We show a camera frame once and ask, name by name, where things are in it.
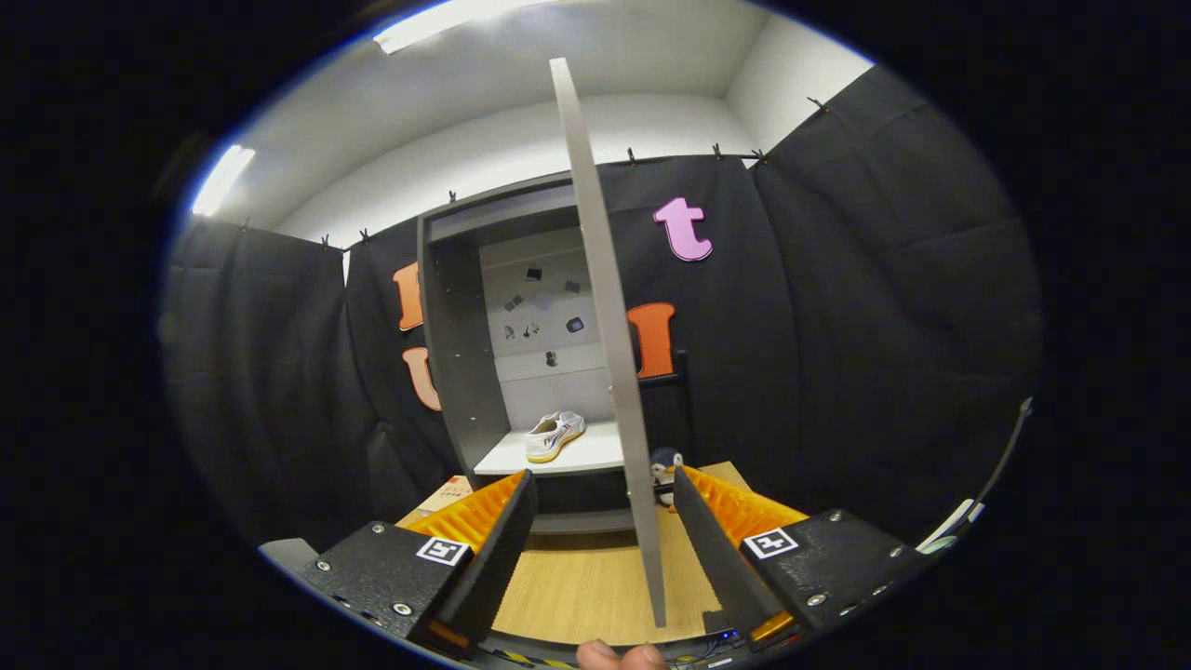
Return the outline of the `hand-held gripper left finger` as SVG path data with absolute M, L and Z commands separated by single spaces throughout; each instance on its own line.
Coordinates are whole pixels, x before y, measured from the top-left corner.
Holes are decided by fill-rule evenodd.
M 401 527 L 368 522 L 295 569 L 303 588 L 395 641 L 472 657 L 540 513 L 529 470 Z

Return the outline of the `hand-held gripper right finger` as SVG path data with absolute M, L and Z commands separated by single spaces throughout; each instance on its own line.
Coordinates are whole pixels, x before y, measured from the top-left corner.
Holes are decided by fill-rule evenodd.
M 779 505 L 676 468 L 674 508 L 727 619 L 752 652 L 829 635 L 929 565 L 929 555 L 842 509 Z

